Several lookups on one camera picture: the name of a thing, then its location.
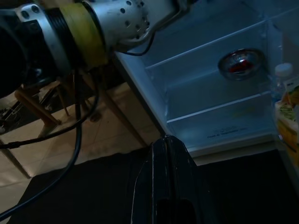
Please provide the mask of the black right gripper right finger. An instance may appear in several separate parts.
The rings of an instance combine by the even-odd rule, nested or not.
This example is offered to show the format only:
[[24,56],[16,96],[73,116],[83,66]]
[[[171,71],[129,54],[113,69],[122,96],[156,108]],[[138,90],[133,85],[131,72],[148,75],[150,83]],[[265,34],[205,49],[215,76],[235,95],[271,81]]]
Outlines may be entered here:
[[168,146],[174,187],[174,223],[202,224],[204,218],[199,202],[195,162],[178,138],[168,137]]

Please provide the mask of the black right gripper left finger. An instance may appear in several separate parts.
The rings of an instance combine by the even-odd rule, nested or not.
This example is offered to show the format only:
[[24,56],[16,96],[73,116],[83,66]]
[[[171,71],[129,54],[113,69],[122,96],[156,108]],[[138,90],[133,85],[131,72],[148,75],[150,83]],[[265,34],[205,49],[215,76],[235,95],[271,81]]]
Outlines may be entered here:
[[135,181],[130,222],[132,224],[169,224],[170,187],[165,141],[158,139]]

